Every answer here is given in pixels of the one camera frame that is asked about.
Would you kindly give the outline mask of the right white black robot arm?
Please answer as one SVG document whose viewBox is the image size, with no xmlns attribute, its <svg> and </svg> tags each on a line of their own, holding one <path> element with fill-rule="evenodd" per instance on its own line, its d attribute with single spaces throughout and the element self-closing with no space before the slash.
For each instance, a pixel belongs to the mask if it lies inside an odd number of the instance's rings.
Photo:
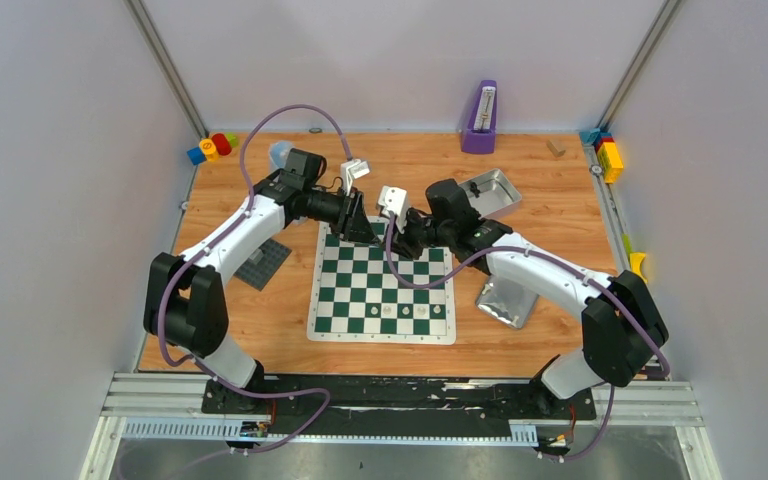
<svg viewBox="0 0 768 480">
<path fill-rule="evenodd" d="M 550 360 L 536 375 L 531 403 L 544 417 L 556 417 L 571 397 L 602 383 L 625 387 L 662 352 L 667 326 L 646 281 L 624 270 L 617 275 L 570 263 L 528 241 L 510 226 L 482 215 L 453 179 L 426 189 L 431 208 L 410 206 L 405 190 L 385 187 L 377 204 L 389 224 L 385 251 L 413 260 L 429 248 L 445 247 L 461 268 L 473 267 L 545 298 L 579 318 L 582 346 Z"/>
</svg>

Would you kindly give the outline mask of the green white chess mat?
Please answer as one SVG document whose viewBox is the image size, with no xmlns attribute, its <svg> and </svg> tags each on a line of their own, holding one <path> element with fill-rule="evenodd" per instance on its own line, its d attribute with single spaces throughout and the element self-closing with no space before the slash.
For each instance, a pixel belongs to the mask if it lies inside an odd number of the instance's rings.
<svg viewBox="0 0 768 480">
<path fill-rule="evenodd" d="M 456 340 L 454 282 L 413 289 L 390 273 L 381 247 L 338 240 L 319 224 L 307 338 L 317 342 L 452 345 Z M 370 316 L 371 305 L 380 315 Z M 390 305 L 393 314 L 382 314 Z M 412 313 L 401 309 L 410 305 Z M 440 314 L 432 307 L 440 305 Z"/>
</svg>

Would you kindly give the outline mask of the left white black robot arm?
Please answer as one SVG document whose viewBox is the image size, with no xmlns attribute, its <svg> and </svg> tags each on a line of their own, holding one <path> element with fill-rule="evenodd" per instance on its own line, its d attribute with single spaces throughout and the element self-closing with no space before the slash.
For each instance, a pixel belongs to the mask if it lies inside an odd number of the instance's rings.
<svg viewBox="0 0 768 480">
<path fill-rule="evenodd" d="M 379 240 L 353 182 L 369 173 L 366 161 L 340 167 L 341 187 L 319 185 L 323 156 L 290 149 L 283 167 L 257 182 L 241 207 L 204 240 L 180 255 L 158 254 L 149 267 L 143 326 L 162 345 L 178 347 L 228 382 L 228 400 L 243 413 L 258 411 L 266 386 L 261 364 L 229 332 L 225 288 L 237 269 L 292 222 L 326 223 L 338 239 L 362 245 Z"/>
</svg>

